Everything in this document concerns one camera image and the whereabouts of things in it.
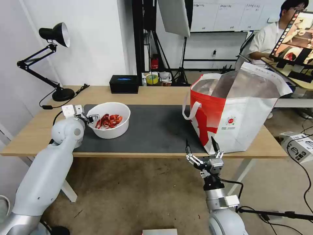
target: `person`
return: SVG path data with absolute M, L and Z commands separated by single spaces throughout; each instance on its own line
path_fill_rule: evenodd
M 255 65 L 264 65 L 262 57 L 271 59 L 270 53 L 274 49 L 280 36 L 287 27 L 289 21 L 297 10 L 303 11 L 309 4 L 309 0 L 286 0 L 280 8 L 280 19 L 262 28 L 251 41 L 247 50 L 247 57 Z

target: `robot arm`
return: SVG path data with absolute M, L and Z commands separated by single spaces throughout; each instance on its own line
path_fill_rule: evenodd
M 197 158 L 192 155 L 188 141 L 186 140 L 186 159 L 204 179 L 203 190 L 206 194 L 206 205 L 210 212 L 209 229 L 214 235 L 248 235 L 241 217 L 230 210 L 239 205 L 237 195 L 227 196 L 224 193 L 224 184 L 219 180 L 224 162 L 224 151 L 219 149 L 218 144 L 212 137 L 215 154 Z
M 46 208 L 58 196 L 73 162 L 73 150 L 81 144 L 85 126 L 99 115 L 84 117 L 81 105 L 62 107 L 66 119 L 52 127 L 53 144 L 40 151 L 24 176 L 15 205 L 0 224 L 0 235 L 28 235 L 38 225 Z

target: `monitor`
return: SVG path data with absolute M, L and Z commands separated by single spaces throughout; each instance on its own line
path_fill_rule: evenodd
M 282 64 L 313 68 L 313 12 L 294 14 L 270 57 Z

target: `black tissue box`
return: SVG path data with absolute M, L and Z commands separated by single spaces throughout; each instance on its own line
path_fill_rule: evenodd
M 113 75 L 110 80 L 111 93 L 138 94 L 138 82 L 136 75 Z

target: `bag logo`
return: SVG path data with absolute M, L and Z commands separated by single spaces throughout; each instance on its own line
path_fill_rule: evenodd
M 236 117 L 228 117 L 226 125 L 227 126 L 235 125 L 235 121 L 236 121 Z

